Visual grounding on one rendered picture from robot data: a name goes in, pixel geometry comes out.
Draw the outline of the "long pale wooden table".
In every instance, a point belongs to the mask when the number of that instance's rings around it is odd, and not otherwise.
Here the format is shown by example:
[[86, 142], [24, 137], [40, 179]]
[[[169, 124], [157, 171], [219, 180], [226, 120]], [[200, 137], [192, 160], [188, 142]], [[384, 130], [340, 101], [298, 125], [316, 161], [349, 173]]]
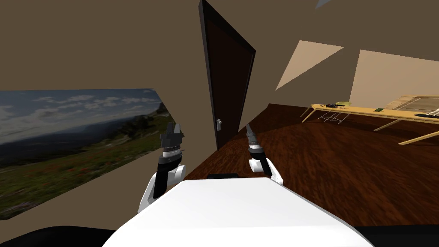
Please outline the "long pale wooden table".
[[351, 107], [351, 106], [337, 106], [335, 108], [331, 108], [321, 104], [311, 104], [309, 109], [312, 109], [312, 112], [310, 112], [309, 115], [302, 120], [302, 122], [305, 122], [315, 111], [325, 111], [325, 112], [333, 112], [333, 113], [344, 113], [348, 115], [379, 117], [379, 118], [394, 120], [384, 126], [375, 129], [375, 131], [379, 131], [381, 129], [389, 127], [392, 124], [398, 123], [402, 120], [420, 122], [420, 123], [429, 123], [429, 124], [439, 124], [439, 118], [420, 117], [418, 116], [419, 114], [418, 112], [413, 112], [413, 111], [398, 111], [398, 110], [390, 110], [390, 109], [383, 109], [381, 111], [376, 111], [373, 108], [362, 108], [362, 107]]

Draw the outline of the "large landscape picture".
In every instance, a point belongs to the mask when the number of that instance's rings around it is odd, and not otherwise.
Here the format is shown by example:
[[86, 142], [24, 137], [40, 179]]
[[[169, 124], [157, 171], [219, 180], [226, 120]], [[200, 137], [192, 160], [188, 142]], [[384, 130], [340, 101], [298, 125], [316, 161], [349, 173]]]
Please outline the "large landscape picture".
[[0, 91], [0, 221], [156, 151], [171, 121], [151, 88]]

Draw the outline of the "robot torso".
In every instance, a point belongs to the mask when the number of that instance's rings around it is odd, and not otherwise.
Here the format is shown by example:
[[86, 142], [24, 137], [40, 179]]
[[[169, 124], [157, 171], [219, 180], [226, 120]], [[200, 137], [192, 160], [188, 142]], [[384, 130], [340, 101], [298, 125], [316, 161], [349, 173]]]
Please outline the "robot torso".
[[103, 247], [374, 247], [358, 230], [269, 178], [185, 180]]

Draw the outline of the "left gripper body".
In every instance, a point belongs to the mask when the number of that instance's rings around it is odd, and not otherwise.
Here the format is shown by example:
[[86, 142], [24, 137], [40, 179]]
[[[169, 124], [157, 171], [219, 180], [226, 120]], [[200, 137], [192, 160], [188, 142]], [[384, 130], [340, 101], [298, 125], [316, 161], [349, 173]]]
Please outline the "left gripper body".
[[183, 133], [163, 133], [160, 135], [162, 148], [179, 148], [182, 143]]

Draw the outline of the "dark brown door leaf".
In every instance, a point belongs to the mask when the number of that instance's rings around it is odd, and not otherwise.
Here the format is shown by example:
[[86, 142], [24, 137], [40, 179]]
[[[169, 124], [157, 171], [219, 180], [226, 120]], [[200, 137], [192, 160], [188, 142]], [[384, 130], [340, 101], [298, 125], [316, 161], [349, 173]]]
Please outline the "dark brown door leaf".
[[[256, 50], [213, 8], [200, 0], [199, 14], [217, 149], [239, 131]], [[221, 130], [216, 120], [221, 119]]]

